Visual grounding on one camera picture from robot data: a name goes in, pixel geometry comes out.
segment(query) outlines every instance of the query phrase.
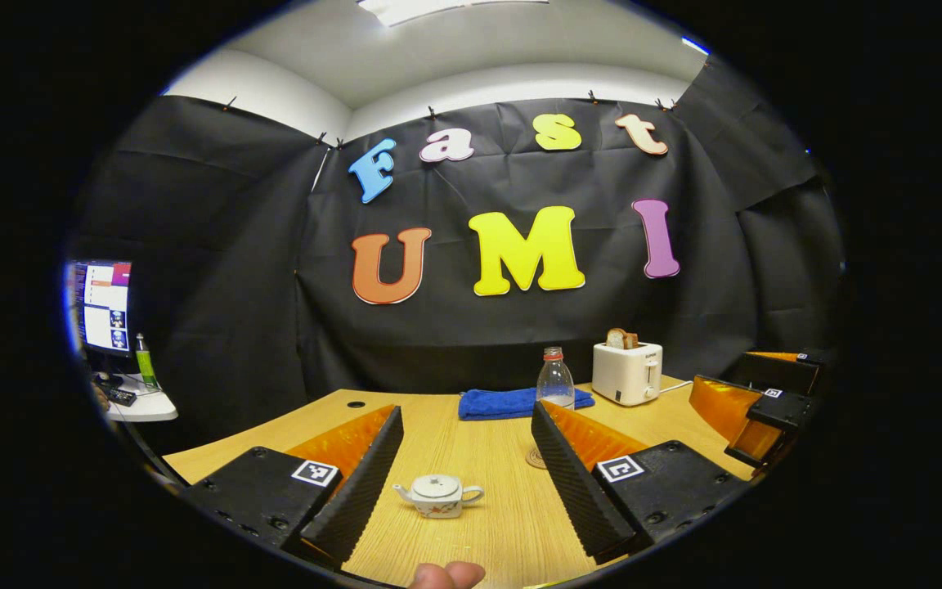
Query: teapot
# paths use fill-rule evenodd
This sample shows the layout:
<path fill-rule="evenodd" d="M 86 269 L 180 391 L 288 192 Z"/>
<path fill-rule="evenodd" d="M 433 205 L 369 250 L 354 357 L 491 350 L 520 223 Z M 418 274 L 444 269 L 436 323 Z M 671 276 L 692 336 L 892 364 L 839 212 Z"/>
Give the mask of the teapot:
<path fill-rule="evenodd" d="M 402 499 L 414 504 L 416 510 L 427 518 L 456 518 L 464 506 L 482 499 L 486 492 L 481 486 L 460 486 L 460 479 L 447 474 L 427 474 L 412 481 L 412 491 L 402 485 L 392 485 Z M 467 492 L 478 492 L 471 499 L 464 499 Z"/>

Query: ceiling light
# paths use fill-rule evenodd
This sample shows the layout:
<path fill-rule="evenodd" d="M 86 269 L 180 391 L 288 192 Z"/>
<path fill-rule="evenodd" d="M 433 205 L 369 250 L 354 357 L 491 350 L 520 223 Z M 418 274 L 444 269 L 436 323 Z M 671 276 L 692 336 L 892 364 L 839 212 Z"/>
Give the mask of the ceiling light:
<path fill-rule="evenodd" d="M 449 8 L 470 7 L 472 4 L 498 4 L 501 2 L 534 2 L 547 0 L 358 0 L 359 7 L 373 12 L 385 26 L 395 26 L 416 16 L 448 11 Z"/>
<path fill-rule="evenodd" d="M 681 38 L 681 44 L 683 44 L 683 45 L 689 45 L 691 48 L 696 49 L 697 52 L 703 53 L 704 56 L 709 56 L 709 55 L 710 55 L 710 53 L 707 52 L 706 49 L 704 49 L 702 46 L 697 45 L 696 43 L 693 43 L 693 42 L 690 41 L 688 38 L 682 37 L 682 38 Z"/>

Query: cork coaster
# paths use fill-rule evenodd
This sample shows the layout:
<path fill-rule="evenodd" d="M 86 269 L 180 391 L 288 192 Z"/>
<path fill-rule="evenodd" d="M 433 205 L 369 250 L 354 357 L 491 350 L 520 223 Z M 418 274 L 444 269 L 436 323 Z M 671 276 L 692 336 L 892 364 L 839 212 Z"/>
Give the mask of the cork coaster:
<path fill-rule="evenodd" d="M 537 467 L 537 469 L 547 470 L 547 465 L 543 463 L 543 457 L 540 456 L 539 448 L 534 447 L 533 450 L 526 455 L 526 462 L 530 463 L 530 466 Z"/>

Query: plastic bottle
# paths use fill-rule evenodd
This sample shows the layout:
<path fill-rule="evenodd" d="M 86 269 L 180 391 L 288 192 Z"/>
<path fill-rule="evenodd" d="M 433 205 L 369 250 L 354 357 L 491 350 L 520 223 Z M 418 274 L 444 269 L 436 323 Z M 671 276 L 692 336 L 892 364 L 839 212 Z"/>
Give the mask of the plastic bottle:
<path fill-rule="evenodd" d="M 150 366 L 150 350 L 143 340 L 143 333 L 137 333 L 137 365 L 141 367 L 141 376 L 145 381 L 145 386 L 149 389 L 158 388 L 158 380 L 155 378 L 155 369 Z"/>
<path fill-rule="evenodd" d="M 572 387 L 572 374 L 562 362 L 562 348 L 543 350 L 543 368 L 537 377 L 537 400 L 544 399 L 554 405 L 575 409 L 576 390 Z"/>

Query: white toaster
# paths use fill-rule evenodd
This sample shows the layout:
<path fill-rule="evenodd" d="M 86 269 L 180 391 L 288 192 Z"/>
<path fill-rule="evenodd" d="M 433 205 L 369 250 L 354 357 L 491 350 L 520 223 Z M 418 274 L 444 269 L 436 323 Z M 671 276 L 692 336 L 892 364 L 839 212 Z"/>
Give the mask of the white toaster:
<path fill-rule="evenodd" d="M 662 366 L 664 348 L 658 344 L 633 350 L 595 344 L 591 388 L 620 405 L 642 405 L 661 394 Z"/>

